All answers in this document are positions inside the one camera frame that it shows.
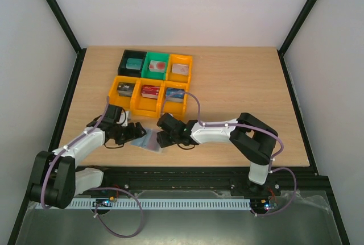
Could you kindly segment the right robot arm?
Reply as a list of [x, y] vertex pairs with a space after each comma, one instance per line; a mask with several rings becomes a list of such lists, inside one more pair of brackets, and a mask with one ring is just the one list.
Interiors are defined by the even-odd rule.
[[178, 145], [191, 149], [211, 142], [231, 143], [250, 161], [248, 188], [256, 195], [268, 188], [267, 177], [276, 144], [283, 149], [278, 133], [249, 113], [224, 122], [191, 120], [187, 123], [165, 113], [157, 126], [161, 129], [157, 133], [161, 148]]

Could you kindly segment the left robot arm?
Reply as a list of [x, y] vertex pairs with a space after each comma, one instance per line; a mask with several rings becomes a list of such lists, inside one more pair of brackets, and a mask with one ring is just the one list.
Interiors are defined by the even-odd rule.
[[139, 122], [129, 122], [126, 111], [107, 105], [103, 114], [89, 122], [76, 138], [52, 151], [36, 155], [28, 184], [28, 197], [45, 209], [66, 208], [74, 196], [102, 184], [104, 173], [97, 168], [77, 170], [96, 149], [113, 140], [118, 147], [142, 138], [146, 130]]

